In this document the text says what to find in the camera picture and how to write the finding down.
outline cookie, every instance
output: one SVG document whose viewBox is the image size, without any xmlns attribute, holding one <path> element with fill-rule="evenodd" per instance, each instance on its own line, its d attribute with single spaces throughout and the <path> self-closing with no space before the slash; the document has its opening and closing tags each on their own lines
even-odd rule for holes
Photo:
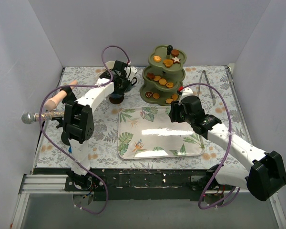
<svg viewBox="0 0 286 229">
<path fill-rule="evenodd" d="M 166 100 L 165 100 L 165 102 L 166 102 L 167 104 L 171 104 L 172 101 L 173 101 L 172 99 L 166 99 Z"/>
<path fill-rule="evenodd" d="M 154 94 L 153 94 L 153 98 L 154 98 L 154 99 L 159 99 L 159 98 L 160 98 L 160 95 L 159 95 L 158 93 L 154 93 Z"/>
<path fill-rule="evenodd" d="M 171 52 L 171 55 L 173 56 L 173 57 L 178 57 L 179 56 L 179 50 L 176 50 L 176 49 L 173 49 L 172 50 L 172 52 Z"/>
<path fill-rule="evenodd" d="M 160 62 L 161 61 L 161 57 L 160 56 L 154 56 L 153 57 L 153 61 Z"/>
<path fill-rule="evenodd" d="M 167 84 L 166 84 L 166 87 L 167 87 L 167 88 L 172 88 L 173 86 L 174 86 L 174 83 L 167 83 Z"/>
<path fill-rule="evenodd" d="M 155 77 L 154 77 L 154 79 L 153 79 L 153 80 L 155 80 L 155 81 L 159 81 L 160 79 L 161 79 L 161 76 L 157 75 L 157 76 L 155 76 Z"/>
<path fill-rule="evenodd" d="M 172 94 L 172 99 L 173 99 L 173 101 L 176 101 L 177 99 L 178 99 L 178 95 L 177 94 Z"/>
<path fill-rule="evenodd" d="M 161 80 L 159 80 L 159 84 L 166 85 L 166 79 L 162 78 Z"/>
<path fill-rule="evenodd" d="M 152 92 L 145 92 L 145 96 L 146 96 L 147 98 L 150 98 L 152 95 L 153 95 Z"/>
<path fill-rule="evenodd" d="M 163 64 L 167 67 L 167 68 L 170 68 L 172 65 L 173 65 L 173 61 L 172 60 L 168 60 L 168 59 L 166 59 L 166 60 L 164 60 L 163 61 Z"/>
<path fill-rule="evenodd" d="M 171 59 L 174 63 L 180 63 L 180 59 L 178 59 L 177 57 L 174 57 Z"/>
<path fill-rule="evenodd" d="M 155 78 L 155 75 L 153 73 L 147 73 L 147 78 L 149 78 L 150 80 Z"/>
</svg>

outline orange cookie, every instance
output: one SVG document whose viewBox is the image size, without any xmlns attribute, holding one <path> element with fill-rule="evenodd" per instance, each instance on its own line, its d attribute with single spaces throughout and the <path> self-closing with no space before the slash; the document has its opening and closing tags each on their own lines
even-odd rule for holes
<svg viewBox="0 0 286 229">
<path fill-rule="evenodd" d="M 163 61 L 163 64 L 167 67 L 167 68 L 170 68 L 172 65 L 173 65 L 173 61 L 172 60 L 168 60 L 168 59 L 166 59 L 166 60 L 164 60 Z"/>
<path fill-rule="evenodd" d="M 161 79 L 161 76 L 156 75 L 156 77 L 154 77 L 154 79 L 153 79 L 153 80 L 155 80 L 155 81 L 159 81 L 160 79 Z"/>
<path fill-rule="evenodd" d="M 153 61 L 160 62 L 161 61 L 161 57 L 160 56 L 154 56 L 153 57 Z"/>
<path fill-rule="evenodd" d="M 174 86 L 174 83 L 167 83 L 166 86 L 167 86 L 168 88 L 172 88 L 172 87 Z"/>
<path fill-rule="evenodd" d="M 177 94 L 172 94 L 172 99 L 173 99 L 173 101 L 176 101 L 177 99 L 178 99 L 178 95 Z"/>
<path fill-rule="evenodd" d="M 159 80 L 159 84 L 166 85 L 166 79 L 162 78 L 161 80 Z"/>
<path fill-rule="evenodd" d="M 166 99 L 166 100 L 165 100 L 165 102 L 166 102 L 167 104 L 171 104 L 172 101 L 173 101 L 172 99 Z"/>
<path fill-rule="evenodd" d="M 159 95 L 158 93 L 154 93 L 154 94 L 153 94 L 153 98 L 154 98 L 154 99 L 159 99 L 159 98 L 160 98 L 160 95 Z"/>
</svg>

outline leaf print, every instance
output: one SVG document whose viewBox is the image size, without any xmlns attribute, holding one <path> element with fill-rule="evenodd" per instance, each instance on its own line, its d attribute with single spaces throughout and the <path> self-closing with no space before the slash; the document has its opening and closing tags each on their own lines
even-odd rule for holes
<svg viewBox="0 0 286 229">
<path fill-rule="evenodd" d="M 139 162 L 140 163 L 140 165 L 142 166 L 142 168 L 146 168 L 146 165 L 145 164 L 143 164 L 142 162 Z"/>
<path fill-rule="evenodd" d="M 126 123 L 126 118 L 131 118 L 132 116 L 129 115 L 129 114 L 125 114 L 123 112 L 120 112 L 120 123 L 122 122 L 122 119 L 123 121 Z"/>
<path fill-rule="evenodd" d="M 118 140 L 118 133 L 116 130 L 114 131 L 110 131 L 110 133 L 108 133 L 108 135 L 104 138 L 104 141 L 116 143 L 116 141 Z"/>
<path fill-rule="evenodd" d="M 190 138 L 190 137 L 184 137 L 184 138 L 183 138 L 183 141 L 184 141 L 184 142 L 188 142 L 188 143 L 192 143 L 192 144 L 197 143 L 194 139 L 192 139 L 192 138 Z"/>
<path fill-rule="evenodd" d="M 98 123 L 98 124 L 94 125 L 94 131 L 95 132 L 107 131 L 107 126 L 105 124 Z"/>
<path fill-rule="evenodd" d="M 151 111 L 151 108 L 150 108 L 150 107 L 142 107 L 142 110 L 143 110 L 143 111 L 146 111 L 146 112 L 150 112 L 150 111 Z"/>
<path fill-rule="evenodd" d="M 130 168 L 140 168 L 140 167 L 134 163 L 133 166 L 130 166 Z"/>
<path fill-rule="evenodd" d="M 182 147 L 181 147 L 181 149 L 180 149 L 180 153 L 181 153 L 181 154 L 185 154 L 185 153 L 186 153 L 184 144 L 182 145 Z"/>
<path fill-rule="evenodd" d="M 153 151 L 159 151 L 159 150 L 164 150 L 164 149 L 160 146 L 156 146 L 153 148 Z"/>
<path fill-rule="evenodd" d="M 140 116 L 141 116 L 142 119 L 144 119 L 144 115 L 145 115 L 145 111 L 142 110 L 142 111 L 140 112 Z"/>
<path fill-rule="evenodd" d="M 165 113 L 166 113 L 167 115 L 170 113 L 170 111 L 171 111 L 171 108 L 170 108 L 170 107 L 167 107 L 167 108 L 165 109 Z"/>
<path fill-rule="evenodd" d="M 94 132 L 92 136 L 97 141 L 103 140 L 105 137 L 105 135 L 102 132 Z"/>
<path fill-rule="evenodd" d="M 235 132 L 236 135 L 238 135 L 238 136 L 241 137 L 241 138 L 242 138 L 243 136 L 245 136 L 245 134 L 243 133 L 242 129 L 236 128 L 236 130 L 232 129 L 232 131 Z"/>
<path fill-rule="evenodd" d="M 152 113 L 152 114 L 157 114 L 158 113 L 158 108 L 156 106 L 152 106 L 152 107 L 142 107 L 143 111 Z"/>
<path fill-rule="evenodd" d="M 152 106 L 151 107 L 151 112 L 156 115 L 158 113 L 158 108 L 155 107 L 155 106 Z"/>
<path fill-rule="evenodd" d="M 232 117 L 231 119 L 232 119 L 233 122 L 235 122 L 235 123 L 240 123 L 241 122 L 241 117 L 240 117 L 240 115 L 239 115 L 237 110 L 230 110 L 229 113 L 230 113 L 230 115 Z"/>
<path fill-rule="evenodd" d="M 122 112 L 124 112 L 124 113 L 133 113 L 133 112 L 135 112 L 135 109 L 123 109 Z"/>
<path fill-rule="evenodd" d="M 133 134 L 132 133 L 128 133 L 128 132 L 124 132 L 121 133 L 119 136 L 119 147 L 118 147 L 118 151 L 120 152 L 120 154 L 123 156 L 124 153 L 126 153 L 129 143 L 133 138 Z"/>
<path fill-rule="evenodd" d="M 170 150 L 175 156 L 178 156 L 178 150 Z"/>
<path fill-rule="evenodd" d="M 183 141 L 192 144 L 199 144 L 200 148 L 204 149 L 204 143 L 202 141 L 202 137 L 196 133 L 190 135 L 190 137 L 184 137 Z"/>
<path fill-rule="evenodd" d="M 143 152 L 143 151 L 145 151 L 146 149 L 137 149 L 137 151 L 136 152 Z"/>
<path fill-rule="evenodd" d="M 223 83 L 222 85 L 220 85 L 220 88 L 221 89 L 224 89 L 224 90 L 228 90 L 230 88 L 230 84 L 228 83 Z"/>
<path fill-rule="evenodd" d="M 228 82 L 228 79 L 226 76 L 222 76 L 219 81 L 220 82 Z"/>
<path fill-rule="evenodd" d="M 146 119 L 147 121 L 153 122 L 154 121 L 154 115 L 153 115 L 153 113 L 147 113 L 144 115 L 143 119 Z"/>
<path fill-rule="evenodd" d="M 130 122 L 131 127 L 138 126 L 139 121 L 137 121 L 139 118 L 130 118 L 128 122 Z"/>
</svg>

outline green tiered stand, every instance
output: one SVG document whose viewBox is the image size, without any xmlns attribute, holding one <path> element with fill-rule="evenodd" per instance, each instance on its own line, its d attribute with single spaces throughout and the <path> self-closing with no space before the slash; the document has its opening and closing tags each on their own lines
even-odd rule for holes
<svg viewBox="0 0 286 229">
<path fill-rule="evenodd" d="M 144 68 L 142 76 L 144 79 L 144 85 L 140 89 L 141 98 L 150 104 L 159 104 L 159 105 L 170 105 L 166 103 L 166 99 L 172 97 L 173 94 L 177 93 L 177 90 L 183 85 L 182 81 L 185 78 L 185 71 L 183 65 L 186 61 L 186 54 L 179 51 L 178 59 L 180 63 L 174 63 L 171 67 L 167 68 L 163 61 L 166 59 L 174 58 L 171 54 L 172 46 L 171 45 L 159 45 L 157 46 L 153 53 L 148 58 L 148 63 L 150 66 Z M 161 61 L 155 62 L 153 60 L 154 56 L 160 56 Z M 168 83 L 173 83 L 172 88 L 166 87 L 166 85 L 160 85 L 158 81 L 150 80 L 147 78 L 148 73 L 153 73 L 154 75 L 159 75 L 161 78 L 166 79 Z M 150 98 L 146 97 L 146 92 L 158 93 L 160 95 L 159 99 L 154 99 L 152 96 Z"/>
</svg>

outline white wall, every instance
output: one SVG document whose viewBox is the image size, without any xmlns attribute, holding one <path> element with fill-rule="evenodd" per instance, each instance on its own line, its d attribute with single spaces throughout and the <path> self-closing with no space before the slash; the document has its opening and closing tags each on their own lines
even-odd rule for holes
<svg viewBox="0 0 286 229">
<path fill-rule="evenodd" d="M 10 228 L 23 173 L 33 166 L 38 125 L 21 122 L 56 86 L 61 64 L 27 0 L 0 0 L 0 229 Z"/>
<path fill-rule="evenodd" d="M 286 0 L 272 0 L 239 56 L 236 92 L 257 147 L 283 156 L 286 167 Z M 286 186 L 279 192 L 286 216 Z"/>
<path fill-rule="evenodd" d="M 186 65 L 222 65 L 237 60 L 270 0 L 29 2 L 63 66 L 100 66 L 108 44 L 135 65 L 146 65 L 159 44 L 184 50 Z"/>
</svg>

